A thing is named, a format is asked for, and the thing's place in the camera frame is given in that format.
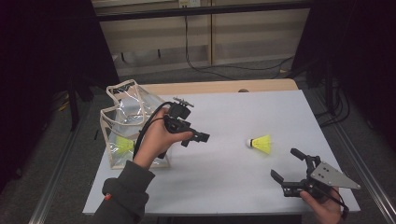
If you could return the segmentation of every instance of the gray sleeve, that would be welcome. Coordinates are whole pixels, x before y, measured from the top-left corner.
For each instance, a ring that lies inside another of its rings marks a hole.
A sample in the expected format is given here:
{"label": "gray sleeve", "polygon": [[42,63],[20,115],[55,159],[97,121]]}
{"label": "gray sleeve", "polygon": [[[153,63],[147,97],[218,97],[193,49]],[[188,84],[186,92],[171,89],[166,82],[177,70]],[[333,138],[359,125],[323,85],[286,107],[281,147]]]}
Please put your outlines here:
{"label": "gray sleeve", "polygon": [[102,192],[110,194],[103,200],[90,223],[138,223],[145,214],[149,200],[146,193],[154,174],[127,161],[118,178],[105,181]]}

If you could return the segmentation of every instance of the human hand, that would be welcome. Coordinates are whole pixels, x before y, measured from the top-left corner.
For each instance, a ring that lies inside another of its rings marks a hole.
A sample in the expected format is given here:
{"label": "human hand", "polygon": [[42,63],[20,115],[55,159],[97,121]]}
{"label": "human hand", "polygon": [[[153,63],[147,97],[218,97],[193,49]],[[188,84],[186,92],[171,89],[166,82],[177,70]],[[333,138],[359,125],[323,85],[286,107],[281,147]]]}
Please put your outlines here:
{"label": "human hand", "polygon": [[[331,190],[330,194],[340,200],[336,191],[338,192],[338,188]],[[341,207],[338,203],[329,198],[326,198],[324,202],[319,202],[306,191],[301,191],[300,197],[314,210],[318,223],[335,224],[340,221]]]}
{"label": "human hand", "polygon": [[142,145],[134,157],[134,163],[143,168],[148,169],[154,159],[165,152],[175,142],[192,138],[192,132],[169,133],[166,130],[162,118],[167,111],[167,108],[161,109],[152,119],[152,123],[146,131]]}

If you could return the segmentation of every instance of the yellow shuttlecock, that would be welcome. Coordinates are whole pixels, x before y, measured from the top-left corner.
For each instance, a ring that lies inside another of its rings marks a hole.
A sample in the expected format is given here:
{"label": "yellow shuttlecock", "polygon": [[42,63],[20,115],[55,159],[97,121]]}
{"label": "yellow shuttlecock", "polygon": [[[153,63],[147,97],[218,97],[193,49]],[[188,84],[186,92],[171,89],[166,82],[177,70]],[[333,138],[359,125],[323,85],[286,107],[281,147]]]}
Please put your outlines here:
{"label": "yellow shuttlecock", "polygon": [[134,150],[134,141],[132,141],[128,138],[120,137],[117,135],[116,146],[118,148],[116,153],[124,154],[125,152],[127,152],[129,150]]}
{"label": "yellow shuttlecock", "polygon": [[248,139],[247,146],[257,148],[260,151],[270,154],[271,153],[271,136],[269,134],[267,134],[262,137]]}

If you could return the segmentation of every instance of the black cable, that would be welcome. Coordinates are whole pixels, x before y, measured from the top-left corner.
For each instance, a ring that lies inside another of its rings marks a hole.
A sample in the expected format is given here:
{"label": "black cable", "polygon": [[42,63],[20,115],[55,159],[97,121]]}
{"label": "black cable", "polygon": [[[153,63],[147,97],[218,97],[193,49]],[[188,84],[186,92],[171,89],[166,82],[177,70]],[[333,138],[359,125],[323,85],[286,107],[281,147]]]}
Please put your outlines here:
{"label": "black cable", "polygon": [[[340,90],[340,87],[337,87],[337,92],[336,92],[336,96],[337,96],[337,98],[336,98],[336,102],[335,102],[335,106],[334,106],[334,111],[336,111],[337,109],[338,109],[338,106],[342,103],[341,102],[341,97],[340,97],[340,95],[339,95],[339,90]],[[322,113],[318,113],[318,114],[315,114],[315,118],[316,119],[319,119],[320,117],[322,117],[322,116],[324,116],[324,115],[326,115],[326,114],[328,114],[328,113],[330,113],[330,110],[326,110],[326,111],[324,111],[324,112],[322,112]]]}
{"label": "black cable", "polygon": [[146,131],[149,129],[149,126],[151,125],[151,123],[153,122],[152,119],[155,117],[155,115],[157,115],[157,113],[165,106],[165,105],[172,105],[172,102],[165,102],[162,103],[160,106],[157,107],[157,109],[154,110],[154,112],[151,114],[151,116],[149,117],[148,121],[146,121],[145,125],[142,128],[142,131],[140,131],[139,136],[137,137],[136,143],[134,144],[134,155],[132,157],[132,159],[134,159],[134,157],[136,156],[137,152],[139,151],[140,145],[142,144],[142,140],[143,137],[146,134]]}
{"label": "black cable", "polygon": [[[333,56],[336,56],[337,52],[338,52],[338,51],[340,50],[340,48],[342,47],[342,44],[343,44],[343,42],[344,42],[344,40],[345,40],[345,38],[346,38],[346,36],[347,36],[347,30],[348,30],[349,24],[350,24],[350,22],[351,22],[353,13],[355,12],[356,3],[357,3],[357,0],[355,0],[355,1],[353,2],[352,9],[351,9],[351,11],[350,11],[350,13],[349,13],[349,17],[348,17],[347,22],[346,22],[346,27],[345,27],[344,32],[343,32],[343,34],[342,34],[341,40],[340,40],[340,42],[339,42],[340,44],[337,46],[336,50],[334,51]],[[337,120],[337,121],[334,121],[334,122],[325,124],[326,122],[329,121],[329,120],[328,120],[328,121],[326,121],[325,123],[322,123],[321,125],[319,125],[320,127],[323,128],[323,127],[329,126],[329,125],[331,125],[331,124],[334,124],[334,123],[336,123],[336,122],[341,122],[341,121],[347,119],[347,117],[349,116],[349,109],[350,109],[350,108],[349,108],[349,101],[348,101],[348,99],[347,99],[347,96],[345,95],[345,97],[346,97],[346,104],[347,104],[347,108],[348,108],[347,115],[346,115],[344,118],[340,119],[340,120]]]}
{"label": "black cable", "polygon": [[164,119],[164,118],[157,118],[157,119],[154,119],[154,120],[152,120],[152,121],[149,123],[148,126],[150,126],[152,123],[154,123],[154,121],[157,121],[157,120],[159,120],[159,119]]}
{"label": "black cable", "polygon": [[341,194],[335,190],[334,188],[332,188],[332,190],[336,191],[337,194],[340,196],[340,200],[337,200],[336,198],[334,198],[331,194],[321,190],[320,188],[314,186],[314,189],[319,191],[320,193],[322,193],[324,196],[328,197],[329,199],[331,199],[333,202],[338,203],[339,205],[343,206],[343,214],[341,215],[341,218],[343,220],[347,219],[347,215],[349,213],[349,207],[344,203],[344,199],[341,197]]}
{"label": "black cable", "polygon": [[348,98],[347,98],[347,94],[346,94],[345,92],[344,92],[344,97],[346,98],[346,107],[347,107],[346,115],[345,115],[343,118],[337,119],[336,121],[333,121],[333,122],[330,122],[330,123],[328,123],[328,122],[330,121],[330,120],[328,120],[328,121],[326,121],[326,122],[320,124],[320,125],[319,125],[320,128],[324,128],[324,127],[329,126],[329,125],[332,125],[332,124],[334,124],[334,123],[342,122],[342,121],[346,120],[346,119],[349,117],[349,114],[350,114],[350,104],[349,104],[349,100],[348,100]]}
{"label": "black cable", "polygon": [[[186,61],[187,61],[187,64],[189,65],[189,67],[192,68],[192,69],[194,69],[195,71],[202,72],[202,73],[214,74],[214,75],[217,75],[217,76],[220,76],[220,77],[228,78],[228,79],[230,79],[230,80],[236,80],[236,79],[234,79],[234,78],[226,77],[226,76],[224,76],[224,75],[222,75],[222,74],[219,74],[219,73],[207,72],[207,71],[203,71],[203,70],[210,69],[210,68],[224,67],[224,68],[245,69],[245,70],[251,70],[251,71],[265,71],[265,70],[270,70],[270,69],[273,69],[273,68],[280,67],[280,66],[282,66],[283,63],[286,63],[287,61],[289,61],[289,60],[291,60],[291,59],[294,58],[294,56],[291,56],[291,57],[289,57],[289,58],[283,60],[281,63],[279,63],[279,64],[277,64],[277,65],[275,65],[275,66],[266,67],[266,68],[246,68],[246,67],[235,66],[235,65],[212,65],[212,66],[206,66],[206,67],[196,68],[196,67],[194,67],[194,66],[191,64],[191,62],[190,62],[190,55],[189,55],[189,39],[188,39],[189,22],[188,22],[188,20],[187,20],[187,16],[184,17],[184,21],[185,21],[185,24],[186,24]],[[277,73],[274,77],[271,77],[271,79],[274,79],[274,78],[278,77],[279,74],[280,74],[280,73]]]}
{"label": "black cable", "polygon": [[334,121],[334,120],[337,120],[337,119],[341,116],[341,114],[343,113],[344,103],[343,103],[343,101],[341,100],[341,96],[340,96],[340,91],[339,91],[339,90],[340,90],[340,89],[338,88],[335,95],[336,95],[336,97],[337,97],[337,104],[339,104],[339,105],[341,106],[341,108],[338,110],[338,112],[337,112],[336,114],[333,115],[332,118],[330,118],[330,119],[328,119],[328,120],[322,122],[320,125],[324,125],[324,124],[326,124],[326,123],[329,123],[329,122],[332,122],[332,121]]}
{"label": "black cable", "polygon": [[187,64],[189,65],[189,67],[192,68],[192,69],[194,69],[194,70],[197,71],[197,72],[213,74],[213,75],[216,75],[216,76],[219,76],[219,77],[224,77],[224,78],[227,78],[227,79],[230,79],[230,80],[236,80],[236,79],[234,79],[234,78],[226,77],[226,76],[224,76],[224,75],[222,75],[222,74],[219,74],[219,73],[202,71],[202,70],[200,70],[200,69],[194,67],[194,66],[191,64],[191,62],[190,62],[190,55],[189,55],[189,39],[188,39],[189,24],[188,24],[188,21],[187,21],[187,16],[184,17],[184,21],[185,21],[185,23],[186,23],[186,61],[187,61]]}

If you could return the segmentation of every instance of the table surface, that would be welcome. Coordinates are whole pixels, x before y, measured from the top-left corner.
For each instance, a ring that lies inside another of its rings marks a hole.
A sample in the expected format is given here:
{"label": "table surface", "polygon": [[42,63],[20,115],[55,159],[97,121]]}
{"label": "table surface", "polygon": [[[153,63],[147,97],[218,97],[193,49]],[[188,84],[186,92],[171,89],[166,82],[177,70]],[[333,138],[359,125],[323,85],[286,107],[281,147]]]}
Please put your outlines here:
{"label": "table surface", "polygon": [[[278,90],[265,91],[277,83]],[[292,80],[254,80],[171,84],[168,94],[179,94],[195,104],[188,121],[199,132],[209,133],[207,143],[191,142],[188,147],[174,144],[168,152],[171,168],[151,169],[156,175],[150,186],[146,214],[155,216],[274,215],[310,211],[299,198],[285,198],[281,187],[270,176],[271,169],[285,181],[305,178],[306,165],[290,154],[292,147],[307,155],[319,155],[340,169],[326,139],[301,91]],[[218,91],[228,86],[227,93]],[[159,86],[146,86],[169,100]],[[235,93],[247,89],[247,93]],[[199,94],[187,94],[188,91]],[[249,138],[270,134],[272,153],[267,155],[246,146]],[[118,176],[109,168],[106,153],[102,158],[83,213],[93,214],[103,200],[105,179]],[[341,189],[350,211],[359,206],[349,189]]]}

